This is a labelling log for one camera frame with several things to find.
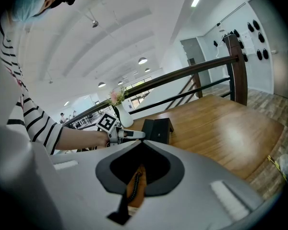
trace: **pendant light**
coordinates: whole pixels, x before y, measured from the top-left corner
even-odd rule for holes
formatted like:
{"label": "pendant light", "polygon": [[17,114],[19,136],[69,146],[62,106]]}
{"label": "pendant light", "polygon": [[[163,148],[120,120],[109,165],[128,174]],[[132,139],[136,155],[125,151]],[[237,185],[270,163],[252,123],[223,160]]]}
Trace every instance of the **pendant light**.
{"label": "pendant light", "polygon": [[98,84],[98,87],[99,88],[101,88],[101,87],[104,87],[106,84],[104,83],[104,82],[100,82],[99,84]]}
{"label": "pendant light", "polygon": [[144,64],[147,61],[145,57],[139,58],[139,65]]}
{"label": "pendant light", "polygon": [[88,9],[88,10],[89,10],[89,12],[90,12],[90,14],[91,14],[91,16],[92,16],[92,18],[93,18],[93,19],[92,19],[92,27],[95,28],[95,27],[97,27],[97,26],[99,25],[99,22],[95,19],[92,11],[91,11],[90,9]]}

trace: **pink flower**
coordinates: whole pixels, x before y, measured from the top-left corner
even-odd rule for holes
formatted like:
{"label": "pink flower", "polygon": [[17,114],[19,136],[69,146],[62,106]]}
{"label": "pink flower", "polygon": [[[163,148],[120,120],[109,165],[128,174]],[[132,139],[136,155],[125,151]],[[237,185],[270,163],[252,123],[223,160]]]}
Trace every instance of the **pink flower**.
{"label": "pink flower", "polygon": [[111,91],[110,93],[110,98],[111,98],[111,101],[112,101],[112,104],[115,105],[116,102],[117,102],[117,93],[113,91]]}

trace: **wooden handrail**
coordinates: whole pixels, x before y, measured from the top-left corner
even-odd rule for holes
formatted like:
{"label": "wooden handrail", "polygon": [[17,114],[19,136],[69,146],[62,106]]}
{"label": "wooden handrail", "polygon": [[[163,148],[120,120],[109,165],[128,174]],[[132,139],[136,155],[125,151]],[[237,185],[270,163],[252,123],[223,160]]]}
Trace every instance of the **wooden handrail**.
{"label": "wooden handrail", "polygon": [[243,59],[242,50],[236,35],[228,35],[224,38],[229,55],[238,57],[236,62],[228,65],[233,72],[233,86],[235,89],[234,96],[235,102],[246,105],[248,102],[248,79],[246,75],[246,68]]}
{"label": "wooden handrail", "polygon": [[[193,76],[193,78],[194,78],[194,82],[196,82],[196,87],[197,87],[197,88],[201,87],[201,80],[200,80],[199,74],[198,74],[198,73],[195,73],[194,76]],[[199,92],[198,92],[198,98],[202,98],[202,96],[203,96],[203,92],[202,92],[202,91],[199,91]]]}

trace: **black wall hook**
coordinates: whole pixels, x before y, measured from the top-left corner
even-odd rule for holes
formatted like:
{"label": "black wall hook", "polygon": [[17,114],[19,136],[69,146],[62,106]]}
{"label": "black wall hook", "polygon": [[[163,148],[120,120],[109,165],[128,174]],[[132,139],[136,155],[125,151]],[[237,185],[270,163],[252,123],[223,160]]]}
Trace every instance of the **black wall hook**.
{"label": "black wall hook", "polygon": [[264,36],[261,33],[258,33],[258,39],[260,42],[264,43]]}
{"label": "black wall hook", "polygon": [[260,29],[260,26],[259,26],[259,24],[257,23],[256,20],[253,20],[253,25],[254,25],[254,27],[256,28],[256,30],[259,30],[259,29]]}
{"label": "black wall hook", "polygon": [[263,49],[263,55],[265,59],[269,59],[268,51],[265,48]]}
{"label": "black wall hook", "polygon": [[259,49],[257,50],[257,57],[259,58],[259,60],[263,59],[263,56],[261,55],[261,52]]}
{"label": "black wall hook", "polygon": [[245,53],[243,53],[243,59],[244,59],[245,62],[248,62],[248,61],[249,61],[249,60],[248,60],[248,57],[246,56]]}
{"label": "black wall hook", "polygon": [[237,37],[240,37],[240,34],[237,32],[237,30],[234,30],[234,35],[236,35]]}
{"label": "black wall hook", "polygon": [[248,22],[248,29],[253,32],[254,31],[254,28],[252,27],[252,25]]}
{"label": "black wall hook", "polygon": [[243,43],[240,40],[239,40],[239,44],[240,44],[241,49],[244,49]]}

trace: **white vase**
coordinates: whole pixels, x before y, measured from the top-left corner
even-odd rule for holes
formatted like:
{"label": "white vase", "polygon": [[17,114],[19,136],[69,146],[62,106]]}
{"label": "white vase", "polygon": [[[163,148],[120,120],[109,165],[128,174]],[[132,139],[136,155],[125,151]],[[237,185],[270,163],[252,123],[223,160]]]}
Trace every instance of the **white vase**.
{"label": "white vase", "polygon": [[119,113],[120,113],[120,122],[121,125],[123,125],[125,128],[130,127],[131,125],[133,125],[133,118],[131,117],[131,115],[124,109],[122,104],[119,104],[116,106],[116,108],[118,109]]}

